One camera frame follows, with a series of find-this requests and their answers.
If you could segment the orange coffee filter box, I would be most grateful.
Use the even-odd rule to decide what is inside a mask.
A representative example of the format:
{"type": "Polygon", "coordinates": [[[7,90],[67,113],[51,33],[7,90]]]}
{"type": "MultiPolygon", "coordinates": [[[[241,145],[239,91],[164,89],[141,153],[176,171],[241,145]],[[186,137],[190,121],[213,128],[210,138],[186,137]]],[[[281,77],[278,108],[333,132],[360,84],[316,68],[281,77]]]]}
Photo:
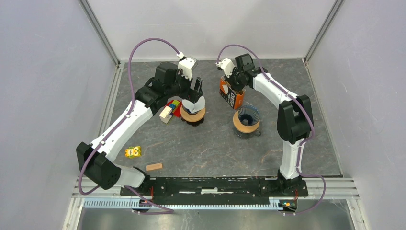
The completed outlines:
{"type": "Polygon", "coordinates": [[[235,91],[231,88],[231,85],[225,81],[224,76],[220,78],[220,95],[223,99],[234,109],[242,107],[245,97],[245,89],[241,91],[235,91]]]}

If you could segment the white paper coffee filter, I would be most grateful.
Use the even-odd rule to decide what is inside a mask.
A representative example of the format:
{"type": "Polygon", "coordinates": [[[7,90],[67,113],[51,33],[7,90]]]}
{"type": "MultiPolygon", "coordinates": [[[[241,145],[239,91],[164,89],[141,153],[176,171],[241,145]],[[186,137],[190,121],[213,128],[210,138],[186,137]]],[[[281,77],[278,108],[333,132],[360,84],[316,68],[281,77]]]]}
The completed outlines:
{"type": "Polygon", "coordinates": [[[205,98],[204,98],[204,96],[202,96],[195,103],[193,103],[189,100],[183,99],[182,107],[187,113],[196,114],[205,108],[205,98]]]}

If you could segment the dark brown dripper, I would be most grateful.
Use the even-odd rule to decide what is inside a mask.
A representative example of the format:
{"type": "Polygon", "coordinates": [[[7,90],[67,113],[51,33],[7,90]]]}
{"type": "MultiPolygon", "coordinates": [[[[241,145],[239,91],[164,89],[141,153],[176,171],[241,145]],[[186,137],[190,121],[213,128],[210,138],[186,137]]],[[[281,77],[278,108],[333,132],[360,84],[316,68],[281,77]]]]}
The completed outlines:
{"type": "Polygon", "coordinates": [[[203,122],[204,122],[204,119],[201,119],[201,120],[196,121],[196,122],[186,121],[186,123],[187,123],[188,125],[193,126],[193,127],[197,127],[197,126],[199,126],[200,124],[202,124],[203,122]]]}

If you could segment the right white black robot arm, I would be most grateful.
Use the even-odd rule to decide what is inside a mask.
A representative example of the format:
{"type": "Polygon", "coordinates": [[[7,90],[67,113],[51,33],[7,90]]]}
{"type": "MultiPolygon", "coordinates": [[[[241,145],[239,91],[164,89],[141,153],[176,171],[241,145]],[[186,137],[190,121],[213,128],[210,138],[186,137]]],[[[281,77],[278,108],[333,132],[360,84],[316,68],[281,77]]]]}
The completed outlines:
{"type": "Polygon", "coordinates": [[[283,140],[282,163],[277,175],[277,191],[290,195],[302,187],[302,154],[305,143],[314,133],[310,98],[297,95],[278,83],[263,67],[256,66],[250,54],[223,59],[217,64],[229,86],[240,91],[246,86],[263,94],[277,109],[277,132],[283,140]]]}

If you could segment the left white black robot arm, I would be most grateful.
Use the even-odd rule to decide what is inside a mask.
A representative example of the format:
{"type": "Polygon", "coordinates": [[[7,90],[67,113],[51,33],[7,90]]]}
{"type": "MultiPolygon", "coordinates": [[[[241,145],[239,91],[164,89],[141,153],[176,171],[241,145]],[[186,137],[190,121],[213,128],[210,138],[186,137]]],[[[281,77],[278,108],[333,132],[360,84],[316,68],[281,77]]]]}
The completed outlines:
{"type": "Polygon", "coordinates": [[[182,99],[180,112],[186,122],[201,123],[206,111],[202,79],[197,77],[194,88],[191,88],[192,71],[196,65],[191,58],[178,64],[160,63],[154,77],[133,93],[130,104],[119,118],[90,144],[82,142],[77,146],[80,175],[104,190],[114,185],[128,185],[138,195],[147,194],[150,181],[145,179],[146,174],[137,168],[117,166],[114,161],[129,138],[173,97],[182,99]]]}

